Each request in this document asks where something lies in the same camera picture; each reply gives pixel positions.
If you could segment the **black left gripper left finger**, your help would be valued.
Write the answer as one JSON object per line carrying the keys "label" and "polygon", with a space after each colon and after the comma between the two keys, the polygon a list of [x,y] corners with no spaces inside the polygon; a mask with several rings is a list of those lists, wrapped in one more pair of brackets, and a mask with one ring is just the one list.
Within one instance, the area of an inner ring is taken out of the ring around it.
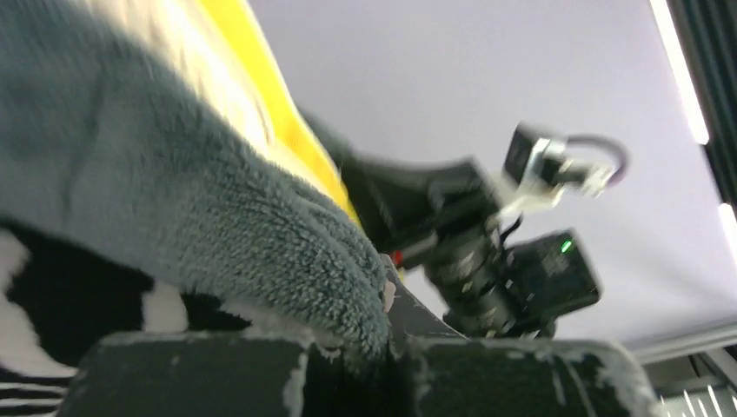
{"label": "black left gripper left finger", "polygon": [[309,338],[124,334],[95,346],[60,416],[320,416]]}

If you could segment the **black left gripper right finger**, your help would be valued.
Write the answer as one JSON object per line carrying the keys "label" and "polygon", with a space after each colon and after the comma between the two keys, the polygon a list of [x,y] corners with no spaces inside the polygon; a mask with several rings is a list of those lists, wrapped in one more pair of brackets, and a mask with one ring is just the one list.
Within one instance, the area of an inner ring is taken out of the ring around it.
{"label": "black left gripper right finger", "polygon": [[430,312],[382,256],[398,357],[389,416],[657,416],[640,365],[591,341],[468,339]]}

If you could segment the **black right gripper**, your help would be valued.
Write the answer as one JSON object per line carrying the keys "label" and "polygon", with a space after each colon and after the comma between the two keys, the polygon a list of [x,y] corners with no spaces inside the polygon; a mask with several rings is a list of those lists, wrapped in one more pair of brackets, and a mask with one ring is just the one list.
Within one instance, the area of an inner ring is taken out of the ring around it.
{"label": "black right gripper", "polygon": [[429,166],[363,154],[317,116],[301,115],[335,163],[365,234],[396,266],[493,260],[488,228],[501,206],[476,162]]}

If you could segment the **zebra striped pillowcase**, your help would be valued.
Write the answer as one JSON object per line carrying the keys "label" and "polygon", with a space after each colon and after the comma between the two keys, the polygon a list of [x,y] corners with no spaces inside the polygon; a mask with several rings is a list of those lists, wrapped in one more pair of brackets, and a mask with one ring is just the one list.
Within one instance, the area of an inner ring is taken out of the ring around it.
{"label": "zebra striped pillowcase", "polygon": [[377,412],[387,278],[358,219],[78,2],[1,4],[2,415],[54,415],[107,334],[254,326],[340,348]]}

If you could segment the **white pillow with yellow edge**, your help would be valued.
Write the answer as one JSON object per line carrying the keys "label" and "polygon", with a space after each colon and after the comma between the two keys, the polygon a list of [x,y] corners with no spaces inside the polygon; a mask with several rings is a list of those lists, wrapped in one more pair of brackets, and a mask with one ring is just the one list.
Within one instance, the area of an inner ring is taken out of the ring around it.
{"label": "white pillow with yellow edge", "polygon": [[158,55],[265,161],[358,216],[245,1],[80,1]]}

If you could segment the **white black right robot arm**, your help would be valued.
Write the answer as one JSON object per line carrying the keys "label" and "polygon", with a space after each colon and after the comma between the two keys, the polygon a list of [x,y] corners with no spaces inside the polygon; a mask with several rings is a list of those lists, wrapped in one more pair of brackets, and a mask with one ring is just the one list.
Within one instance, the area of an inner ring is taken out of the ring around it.
{"label": "white black right robot arm", "polygon": [[591,174],[549,156],[546,140],[518,128],[504,170],[489,176],[470,159],[429,167],[363,156],[315,117],[306,122],[336,164],[367,237],[397,268],[423,268],[455,331],[550,337],[558,317],[600,299],[573,231],[507,245],[524,212]]}

